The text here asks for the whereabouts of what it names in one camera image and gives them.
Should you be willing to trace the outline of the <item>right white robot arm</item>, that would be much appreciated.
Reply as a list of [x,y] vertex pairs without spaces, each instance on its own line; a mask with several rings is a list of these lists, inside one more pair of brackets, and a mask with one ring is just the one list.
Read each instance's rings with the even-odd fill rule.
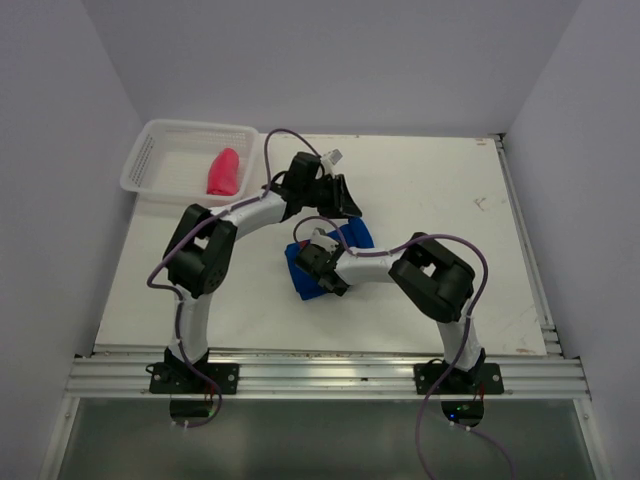
[[317,229],[293,263],[320,289],[337,296],[364,283],[397,285],[438,324],[448,364],[445,379],[451,389],[464,393],[480,382],[486,358],[471,320],[480,293],[474,290],[474,269],[442,245],[442,238],[417,232],[395,249],[356,248]]

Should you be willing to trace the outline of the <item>blue microfiber towel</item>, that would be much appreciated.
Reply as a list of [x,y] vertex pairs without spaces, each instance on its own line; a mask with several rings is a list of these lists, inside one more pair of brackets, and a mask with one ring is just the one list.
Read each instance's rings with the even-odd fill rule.
[[[328,232],[328,236],[339,241],[340,234],[344,236],[346,244],[355,248],[373,248],[373,238],[360,218],[352,218],[346,224]],[[295,291],[302,301],[311,300],[326,294],[318,283],[307,273],[295,265],[295,258],[308,240],[295,241],[286,246],[284,255]]]

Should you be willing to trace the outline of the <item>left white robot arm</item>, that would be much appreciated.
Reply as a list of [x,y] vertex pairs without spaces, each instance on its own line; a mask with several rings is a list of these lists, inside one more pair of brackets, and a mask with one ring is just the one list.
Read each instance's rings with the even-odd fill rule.
[[263,227],[282,223],[304,208],[329,219],[358,218],[345,177],[333,172],[342,154],[297,153],[281,181],[269,182],[254,196],[221,208],[189,206],[160,264],[177,297],[171,354],[178,359],[172,379],[185,392],[201,390],[208,379],[199,362],[208,354],[207,326],[212,294],[223,283],[235,243]]

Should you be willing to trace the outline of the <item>pink microfiber towel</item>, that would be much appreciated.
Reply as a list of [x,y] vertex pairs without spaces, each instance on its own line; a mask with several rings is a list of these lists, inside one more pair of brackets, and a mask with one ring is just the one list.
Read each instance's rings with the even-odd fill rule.
[[231,149],[223,149],[213,160],[207,175],[206,193],[217,196],[233,196],[238,186],[239,155]]

